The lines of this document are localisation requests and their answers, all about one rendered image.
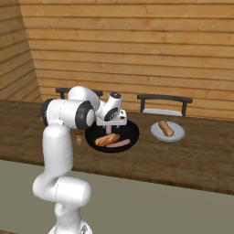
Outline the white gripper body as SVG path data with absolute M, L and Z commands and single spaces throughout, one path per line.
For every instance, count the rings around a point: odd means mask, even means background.
M 122 126 L 127 124 L 127 119 L 125 117 L 116 117 L 115 119 L 111 121 L 105 122 L 104 120 L 100 118 L 96 118 L 96 124 L 98 126 L 106 126 L 106 125 L 115 125 L 115 126 Z

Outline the brown hot dog bun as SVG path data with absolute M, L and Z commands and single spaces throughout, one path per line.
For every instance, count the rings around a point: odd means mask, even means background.
M 120 139 L 119 134 L 110 133 L 110 134 L 104 135 L 100 138 L 97 138 L 95 140 L 95 144 L 97 146 L 103 147 L 103 146 L 106 146 L 108 144 L 113 144 L 113 143 L 117 142 L 119 139 Z
M 173 136 L 174 130 L 169 126 L 169 124 L 166 121 L 160 121 L 158 123 L 159 127 L 163 131 L 165 136 Z

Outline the black bowl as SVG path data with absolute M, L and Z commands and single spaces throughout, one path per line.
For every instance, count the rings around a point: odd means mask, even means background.
M 98 126 L 96 123 L 94 123 L 90 129 L 85 131 L 85 139 L 86 142 L 92 147 L 93 149 L 104 152 L 104 153 L 119 153 L 126 151 L 133 147 L 139 138 L 139 128 L 138 126 L 131 121 L 128 121 L 126 125 L 121 125 L 120 127 L 113 126 L 112 127 L 112 133 L 116 133 L 120 135 L 120 141 L 124 141 L 129 139 L 130 142 L 123 146 L 118 147 L 106 147 L 106 146 L 98 146 L 95 143 L 95 140 L 99 137 L 102 137 L 106 134 L 106 128 L 103 126 Z

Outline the grey plate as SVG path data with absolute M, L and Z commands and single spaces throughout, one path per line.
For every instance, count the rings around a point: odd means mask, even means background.
M 165 142 L 176 142 L 184 138 L 186 132 L 182 126 L 175 122 L 168 122 L 168 125 L 174 131 L 174 134 L 172 136 L 166 136 L 164 134 L 163 130 L 159 127 L 159 122 L 155 122 L 151 126 L 151 134 L 155 138 Z

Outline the brown pepper shaker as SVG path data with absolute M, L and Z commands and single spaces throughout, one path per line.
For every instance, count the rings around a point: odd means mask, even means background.
M 77 145 L 81 145 L 82 144 L 82 131 L 77 130 L 76 132 L 74 132 L 74 134 L 76 135 Z

